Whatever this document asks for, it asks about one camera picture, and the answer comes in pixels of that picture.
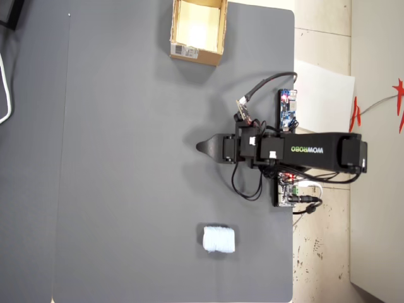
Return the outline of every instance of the blue circuit board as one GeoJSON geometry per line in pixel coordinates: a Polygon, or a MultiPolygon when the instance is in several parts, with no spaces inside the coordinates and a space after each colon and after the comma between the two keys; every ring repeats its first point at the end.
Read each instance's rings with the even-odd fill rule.
{"type": "Polygon", "coordinates": [[[296,120],[297,90],[280,90],[280,125],[279,128],[288,131],[296,120]]]}

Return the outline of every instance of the barcode label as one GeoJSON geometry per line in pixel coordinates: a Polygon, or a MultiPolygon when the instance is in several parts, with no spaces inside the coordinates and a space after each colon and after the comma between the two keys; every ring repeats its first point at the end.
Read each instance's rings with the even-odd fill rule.
{"type": "Polygon", "coordinates": [[[187,58],[192,58],[192,59],[197,59],[199,50],[195,49],[194,47],[177,45],[177,44],[173,43],[173,44],[171,44],[171,54],[177,55],[177,56],[182,56],[182,57],[187,57],[187,58]]]}

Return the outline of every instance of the printed logo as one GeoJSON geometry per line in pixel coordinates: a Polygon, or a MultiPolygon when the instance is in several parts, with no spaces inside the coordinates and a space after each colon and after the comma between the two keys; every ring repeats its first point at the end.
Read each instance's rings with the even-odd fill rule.
{"type": "Polygon", "coordinates": [[[291,151],[295,153],[324,153],[322,147],[292,146],[291,151]]]}

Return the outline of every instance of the white wall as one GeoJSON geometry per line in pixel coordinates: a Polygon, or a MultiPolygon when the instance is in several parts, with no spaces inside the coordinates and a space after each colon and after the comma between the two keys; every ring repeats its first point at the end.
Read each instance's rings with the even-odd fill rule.
{"type": "MultiPolygon", "coordinates": [[[[404,80],[404,0],[352,0],[352,76],[363,111],[404,80]]],[[[404,112],[397,99],[362,116],[368,173],[351,185],[351,281],[404,302],[404,112]]]]}

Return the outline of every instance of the circuit board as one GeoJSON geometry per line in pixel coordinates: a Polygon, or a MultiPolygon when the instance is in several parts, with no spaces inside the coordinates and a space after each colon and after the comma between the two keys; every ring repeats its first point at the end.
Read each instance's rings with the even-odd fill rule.
{"type": "MultiPolygon", "coordinates": [[[[280,90],[280,119],[279,128],[283,131],[289,131],[290,126],[296,122],[296,96],[297,90],[280,90]]],[[[296,203],[289,202],[288,197],[295,194],[296,188],[291,181],[294,180],[294,176],[286,174],[284,172],[278,173],[278,197],[275,199],[275,206],[278,207],[294,207],[296,203]]]]}
{"type": "Polygon", "coordinates": [[[288,131],[290,125],[296,120],[297,90],[280,90],[280,125],[279,128],[288,131]]]}

